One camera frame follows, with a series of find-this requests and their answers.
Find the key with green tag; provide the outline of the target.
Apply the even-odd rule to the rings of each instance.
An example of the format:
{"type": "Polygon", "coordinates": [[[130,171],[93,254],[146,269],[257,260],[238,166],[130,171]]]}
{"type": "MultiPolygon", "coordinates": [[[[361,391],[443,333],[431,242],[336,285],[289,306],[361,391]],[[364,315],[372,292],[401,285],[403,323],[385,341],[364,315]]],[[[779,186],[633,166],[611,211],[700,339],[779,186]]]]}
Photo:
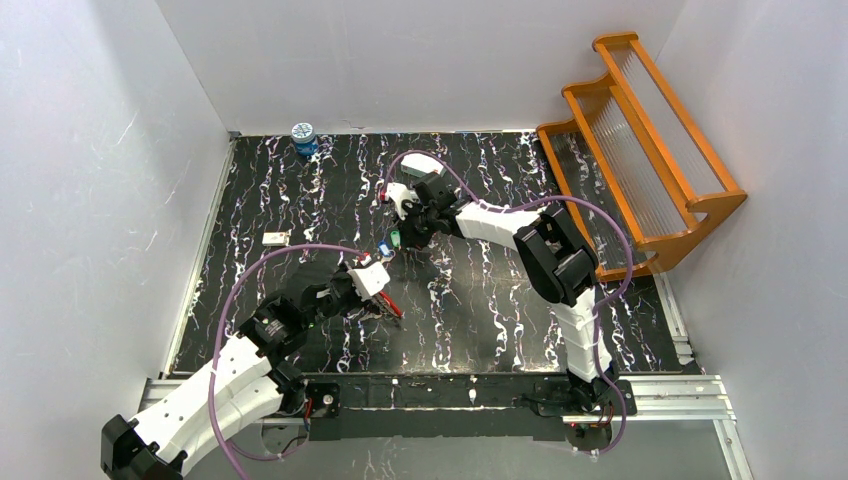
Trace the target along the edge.
{"type": "Polygon", "coordinates": [[[399,230],[394,229],[390,232],[390,241],[392,247],[395,249],[400,249],[403,246],[402,237],[399,230]]]}

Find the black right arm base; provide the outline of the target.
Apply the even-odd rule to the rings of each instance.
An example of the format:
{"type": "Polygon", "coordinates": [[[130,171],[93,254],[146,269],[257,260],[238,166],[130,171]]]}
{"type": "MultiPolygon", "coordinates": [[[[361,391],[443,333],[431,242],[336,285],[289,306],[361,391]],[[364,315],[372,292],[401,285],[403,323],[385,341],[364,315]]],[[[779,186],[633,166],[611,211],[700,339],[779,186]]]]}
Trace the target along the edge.
{"type": "Polygon", "coordinates": [[[584,388],[564,378],[548,377],[535,382],[530,392],[520,394],[513,404],[543,418],[575,417],[565,421],[566,441],[573,450],[597,455],[614,443],[613,421],[638,412],[632,385],[627,381],[616,385],[621,395],[602,380],[584,388]]]}

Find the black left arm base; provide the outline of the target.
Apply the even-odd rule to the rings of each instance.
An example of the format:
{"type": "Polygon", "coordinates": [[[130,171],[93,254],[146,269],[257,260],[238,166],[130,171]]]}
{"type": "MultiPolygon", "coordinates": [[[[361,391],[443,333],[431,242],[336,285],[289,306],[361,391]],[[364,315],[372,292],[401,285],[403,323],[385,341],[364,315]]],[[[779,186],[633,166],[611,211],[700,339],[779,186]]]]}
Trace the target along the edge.
{"type": "Polygon", "coordinates": [[[286,380],[278,414],[310,425],[313,420],[333,419],[340,414],[341,388],[324,377],[299,376],[286,380]]]}

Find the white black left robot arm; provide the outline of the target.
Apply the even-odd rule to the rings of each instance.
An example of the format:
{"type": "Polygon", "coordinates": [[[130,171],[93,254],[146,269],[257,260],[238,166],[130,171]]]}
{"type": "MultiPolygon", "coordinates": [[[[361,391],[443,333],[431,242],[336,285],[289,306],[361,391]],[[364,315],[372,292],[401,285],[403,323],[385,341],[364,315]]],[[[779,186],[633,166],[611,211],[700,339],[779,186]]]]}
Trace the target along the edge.
{"type": "Polygon", "coordinates": [[[104,425],[103,472],[111,479],[181,479],[251,423],[297,412],[307,381],[288,356],[324,320],[362,309],[392,312],[382,295],[389,281],[380,262],[342,265],[297,297],[266,297],[190,378],[132,418],[117,415],[104,425]]]}

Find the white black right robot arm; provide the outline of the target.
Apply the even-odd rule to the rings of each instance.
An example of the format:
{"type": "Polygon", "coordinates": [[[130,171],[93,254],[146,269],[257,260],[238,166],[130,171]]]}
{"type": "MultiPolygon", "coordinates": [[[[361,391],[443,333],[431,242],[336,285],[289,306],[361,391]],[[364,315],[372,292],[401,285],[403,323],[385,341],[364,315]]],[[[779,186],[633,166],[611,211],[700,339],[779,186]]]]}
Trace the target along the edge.
{"type": "Polygon", "coordinates": [[[534,291],[550,305],[566,345],[569,400],[598,402],[616,376],[595,318],[599,260],[569,210],[516,210],[458,198],[437,173],[412,187],[388,184],[380,195],[392,205],[402,247],[422,249],[433,235],[486,241],[518,253],[534,291]]]}

